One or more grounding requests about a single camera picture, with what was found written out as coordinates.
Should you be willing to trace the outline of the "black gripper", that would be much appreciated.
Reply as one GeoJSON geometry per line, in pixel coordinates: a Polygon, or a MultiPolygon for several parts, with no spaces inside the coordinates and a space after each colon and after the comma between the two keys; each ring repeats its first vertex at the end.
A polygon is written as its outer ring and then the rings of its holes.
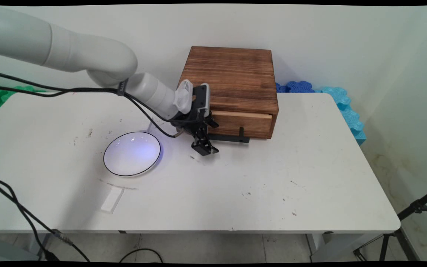
{"type": "Polygon", "coordinates": [[[212,113],[207,109],[194,109],[186,115],[180,115],[170,119],[169,123],[175,127],[176,136],[187,133],[194,137],[191,148],[201,156],[216,154],[219,150],[214,147],[208,138],[208,128],[218,128],[219,124],[214,120],[212,113]]]}

